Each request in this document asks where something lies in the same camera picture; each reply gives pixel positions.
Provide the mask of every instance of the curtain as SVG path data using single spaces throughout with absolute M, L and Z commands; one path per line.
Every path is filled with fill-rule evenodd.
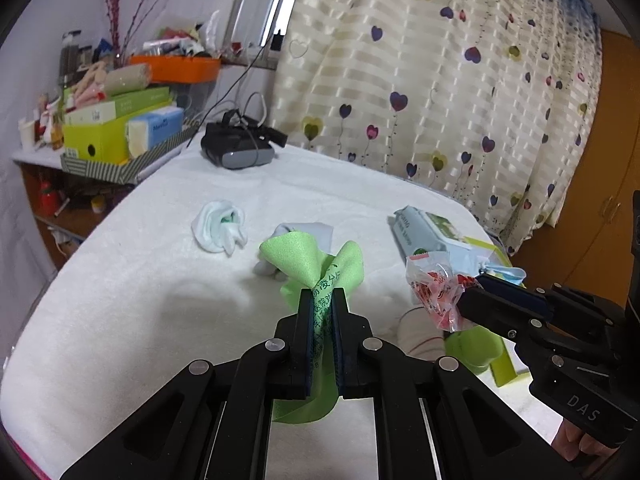
M 561 206 L 601 60 L 585 0 L 296 0 L 270 123 L 458 200 L 514 253 Z

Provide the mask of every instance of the human hand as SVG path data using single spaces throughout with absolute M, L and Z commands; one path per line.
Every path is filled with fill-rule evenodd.
M 599 443 L 566 419 L 562 420 L 551 447 L 569 462 L 573 461 L 580 452 L 608 458 L 617 451 Z

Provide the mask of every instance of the wooden wardrobe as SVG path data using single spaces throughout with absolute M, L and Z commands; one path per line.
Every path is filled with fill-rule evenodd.
M 640 189 L 640 48 L 602 32 L 602 83 L 593 127 L 555 228 L 512 258 L 525 284 L 580 288 L 624 306 L 633 257 L 632 195 Z

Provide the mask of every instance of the yellow-green box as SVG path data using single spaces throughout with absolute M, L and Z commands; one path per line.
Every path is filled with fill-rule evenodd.
M 76 126 L 64 124 L 65 155 L 70 158 L 111 164 L 126 162 L 129 160 L 129 147 L 125 133 L 127 121 L 170 104 L 170 100 L 158 103 L 104 124 L 78 124 Z

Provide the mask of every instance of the orange basket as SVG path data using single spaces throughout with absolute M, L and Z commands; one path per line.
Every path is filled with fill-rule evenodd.
M 129 64 L 147 63 L 153 83 L 206 83 L 215 81 L 220 60 L 210 57 L 131 56 Z

